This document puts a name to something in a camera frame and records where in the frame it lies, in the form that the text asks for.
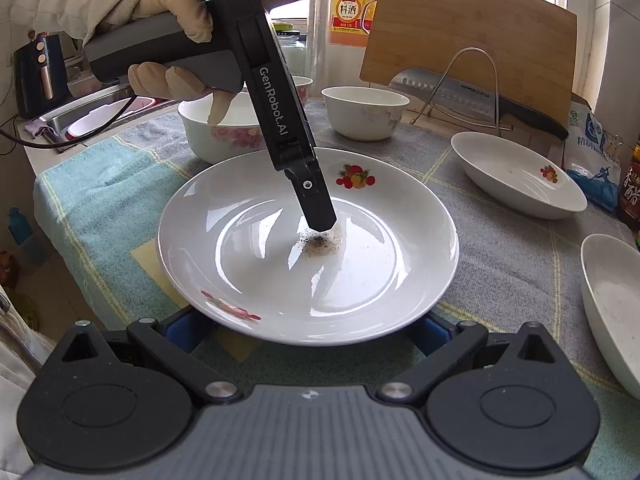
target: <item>plastic bag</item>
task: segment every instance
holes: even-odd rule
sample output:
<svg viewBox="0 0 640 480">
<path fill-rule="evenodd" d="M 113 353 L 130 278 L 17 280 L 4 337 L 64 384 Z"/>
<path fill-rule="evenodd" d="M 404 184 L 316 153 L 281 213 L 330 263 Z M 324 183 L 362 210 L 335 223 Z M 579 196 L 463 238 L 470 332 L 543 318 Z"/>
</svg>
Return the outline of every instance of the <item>plastic bag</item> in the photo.
<svg viewBox="0 0 640 480">
<path fill-rule="evenodd" d="M 614 212 L 618 205 L 620 165 L 606 152 L 606 144 L 607 133 L 590 108 L 572 101 L 562 166 L 587 200 Z"/>
</svg>

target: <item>stainless steel sink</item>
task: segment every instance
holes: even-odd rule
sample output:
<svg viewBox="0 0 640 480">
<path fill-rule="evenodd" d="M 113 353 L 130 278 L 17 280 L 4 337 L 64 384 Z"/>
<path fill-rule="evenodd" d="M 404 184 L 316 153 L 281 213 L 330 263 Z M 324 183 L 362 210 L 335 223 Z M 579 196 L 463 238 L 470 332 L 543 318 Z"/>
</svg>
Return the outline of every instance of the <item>stainless steel sink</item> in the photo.
<svg viewBox="0 0 640 480">
<path fill-rule="evenodd" d="M 44 137 L 51 143 L 65 142 L 66 140 L 69 140 L 65 136 L 66 130 L 78 119 L 81 119 L 92 110 L 95 110 L 96 108 L 99 108 L 103 105 L 109 105 L 111 103 L 115 103 L 122 99 L 127 99 L 133 96 L 134 93 L 130 86 L 117 85 L 104 90 L 100 90 L 99 92 L 96 92 L 94 94 L 87 95 L 65 105 L 62 105 L 61 107 L 47 112 L 40 117 L 40 120 L 53 130 L 53 133 L 47 131 L 44 134 Z M 144 110 L 140 110 L 139 112 L 134 112 L 132 114 L 126 115 L 125 117 L 119 118 L 105 131 L 116 128 L 117 126 L 121 126 L 122 124 L 128 123 L 129 121 L 132 121 L 133 119 L 136 119 L 138 117 L 142 117 L 149 112 L 170 106 L 174 103 L 174 101 L 158 102 L 149 108 L 145 108 Z M 56 148 L 56 150 L 62 153 L 69 148 L 72 148 L 72 146 L 69 146 L 67 148 Z"/>
</svg>

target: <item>tablecloth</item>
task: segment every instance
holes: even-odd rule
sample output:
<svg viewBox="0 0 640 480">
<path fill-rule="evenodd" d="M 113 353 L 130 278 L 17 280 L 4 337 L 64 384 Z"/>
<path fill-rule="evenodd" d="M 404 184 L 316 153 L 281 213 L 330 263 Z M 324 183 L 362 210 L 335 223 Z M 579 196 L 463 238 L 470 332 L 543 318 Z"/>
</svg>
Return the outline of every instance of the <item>tablecloth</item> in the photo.
<svg viewBox="0 0 640 480">
<path fill-rule="evenodd" d="M 562 221 L 523 216 L 476 187 L 449 139 L 433 132 L 403 124 L 391 139 L 364 144 L 332 130 L 322 103 L 311 102 L 307 114 L 319 146 L 389 162 L 436 193 L 456 223 L 461 247 L 458 272 L 436 311 L 452 321 L 476 320 L 494 332 L 542 322 L 602 414 L 588 471 L 602 480 L 634 478 L 640 470 L 640 402 L 624 392 L 603 361 L 580 293 L 582 240 L 604 233 L 633 244 L 628 229 L 592 205 Z M 37 179 L 36 218 L 108 328 L 145 316 L 162 319 L 178 309 L 179 300 L 143 269 L 136 254 L 153 240 L 173 193 L 206 167 L 189 149 L 178 115 L 168 113 L 91 146 Z M 226 329 L 216 330 L 195 355 L 244 387 L 374 385 L 422 358 L 401 334 L 342 348 L 294 348 Z"/>
</svg>

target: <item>shallow white bowl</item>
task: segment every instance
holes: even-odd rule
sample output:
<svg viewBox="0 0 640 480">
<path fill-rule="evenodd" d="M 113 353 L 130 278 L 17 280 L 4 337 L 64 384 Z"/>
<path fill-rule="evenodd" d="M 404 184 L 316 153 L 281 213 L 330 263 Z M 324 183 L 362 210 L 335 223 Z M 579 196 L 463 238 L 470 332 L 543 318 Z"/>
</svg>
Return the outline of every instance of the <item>shallow white bowl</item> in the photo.
<svg viewBox="0 0 640 480">
<path fill-rule="evenodd" d="M 333 129 L 353 140 L 372 142 L 391 137 L 409 104 L 403 95 L 360 86 L 322 90 Z"/>
<path fill-rule="evenodd" d="M 183 101 L 178 106 L 189 147 L 197 157 L 217 164 L 266 147 L 249 94 L 239 93 L 217 126 L 207 123 L 212 99 L 208 95 L 197 101 Z"/>
<path fill-rule="evenodd" d="M 572 178 L 529 148 L 479 132 L 455 134 L 451 145 L 471 180 L 518 211 L 553 220 L 587 209 Z"/>
<path fill-rule="evenodd" d="M 640 253 L 617 238 L 582 242 L 582 301 L 598 348 L 625 389 L 640 400 Z"/>
<path fill-rule="evenodd" d="M 75 139 L 94 131 L 96 128 L 100 128 L 104 123 L 109 121 L 115 114 L 117 114 L 122 107 L 129 101 L 129 99 L 121 99 L 111 103 L 110 105 L 103 105 L 95 110 L 92 110 L 87 115 L 78 119 L 75 123 L 69 126 L 66 131 L 67 139 Z M 136 99 L 129 105 L 129 108 L 121 115 L 126 117 L 145 108 L 149 108 L 156 102 L 151 97 L 136 97 Z"/>
<path fill-rule="evenodd" d="M 440 299 L 459 255 L 442 202 L 384 162 L 316 151 L 338 217 L 320 241 L 266 151 L 221 162 L 172 197 L 159 259 L 193 306 L 257 338 L 335 346 L 399 330 Z"/>
</svg>

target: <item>gloved hand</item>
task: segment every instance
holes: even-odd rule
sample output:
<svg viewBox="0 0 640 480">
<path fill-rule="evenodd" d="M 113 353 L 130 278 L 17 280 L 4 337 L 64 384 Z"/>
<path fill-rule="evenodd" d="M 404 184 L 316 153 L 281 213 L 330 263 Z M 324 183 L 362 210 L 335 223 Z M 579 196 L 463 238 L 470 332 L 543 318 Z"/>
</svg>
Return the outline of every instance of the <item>gloved hand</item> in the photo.
<svg viewBox="0 0 640 480">
<path fill-rule="evenodd" d="M 148 18 L 166 10 L 178 19 L 188 38 L 196 43 L 211 40 L 213 20 L 203 0 L 140 0 L 131 19 Z M 188 70 L 180 67 L 167 68 L 154 62 L 132 65 L 129 68 L 129 83 L 137 95 L 178 101 L 200 99 L 213 92 L 214 106 L 210 121 L 217 118 L 218 122 L 215 124 L 224 118 L 234 97 L 229 92 L 205 86 Z"/>
</svg>

